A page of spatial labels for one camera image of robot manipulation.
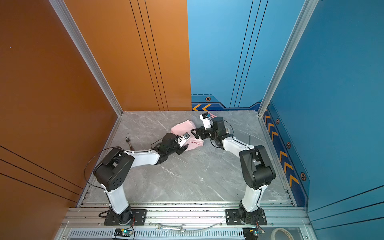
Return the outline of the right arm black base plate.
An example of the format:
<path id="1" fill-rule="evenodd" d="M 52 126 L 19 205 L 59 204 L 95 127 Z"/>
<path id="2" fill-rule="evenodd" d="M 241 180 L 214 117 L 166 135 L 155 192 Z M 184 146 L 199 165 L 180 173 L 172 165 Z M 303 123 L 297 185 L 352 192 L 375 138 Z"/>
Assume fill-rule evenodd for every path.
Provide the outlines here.
<path id="1" fill-rule="evenodd" d="M 253 212 L 246 212 L 243 208 L 226 209 L 226 223 L 229 226 L 235 225 L 257 225 L 266 226 L 268 224 L 266 214 L 262 208 Z"/>

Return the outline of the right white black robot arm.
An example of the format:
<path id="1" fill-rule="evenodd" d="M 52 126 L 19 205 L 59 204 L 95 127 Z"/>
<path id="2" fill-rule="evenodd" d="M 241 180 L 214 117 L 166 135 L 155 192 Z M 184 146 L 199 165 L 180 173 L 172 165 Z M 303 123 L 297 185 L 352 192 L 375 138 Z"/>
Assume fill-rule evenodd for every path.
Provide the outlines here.
<path id="1" fill-rule="evenodd" d="M 197 139 L 209 138 L 214 147 L 230 152 L 239 158 L 243 179 L 247 185 L 245 195 L 240 201 L 237 215 L 228 219 L 228 225 L 267 225 L 261 199 L 276 178 L 276 171 L 266 148 L 263 145 L 252 146 L 238 140 L 227 132 L 222 117 L 213 118 L 209 113 L 200 115 L 203 126 L 191 130 Z"/>

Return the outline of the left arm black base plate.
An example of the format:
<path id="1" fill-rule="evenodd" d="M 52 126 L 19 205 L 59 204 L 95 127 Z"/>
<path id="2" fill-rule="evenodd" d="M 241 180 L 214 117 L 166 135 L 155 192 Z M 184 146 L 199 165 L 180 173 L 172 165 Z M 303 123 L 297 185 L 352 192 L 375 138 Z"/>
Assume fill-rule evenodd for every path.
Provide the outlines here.
<path id="1" fill-rule="evenodd" d="M 121 214 L 116 214 L 112 209 L 107 211 L 104 221 L 105 226 L 143 226 L 147 217 L 145 209 L 127 209 Z"/>

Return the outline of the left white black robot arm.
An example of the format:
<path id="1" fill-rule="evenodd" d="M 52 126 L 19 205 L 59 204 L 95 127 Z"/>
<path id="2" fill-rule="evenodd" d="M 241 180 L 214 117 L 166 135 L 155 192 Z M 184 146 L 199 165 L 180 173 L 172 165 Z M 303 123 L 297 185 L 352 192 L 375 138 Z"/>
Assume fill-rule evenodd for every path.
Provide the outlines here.
<path id="1" fill-rule="evenodd" d="M 174 153 L 181 155 L 189 146 L 187 141 L 190 134 L 178 136 L 167 133 L 161 142 L 146 151 L 124 150 L 113 147 L 111 151 L 98 163 L 93 174 L 109 200 L 109 210 L 101 213 L 106 226 L 132 226 L 135 214 L 128 202 L 124 181 L 132 168 L 159 165 Z"/>

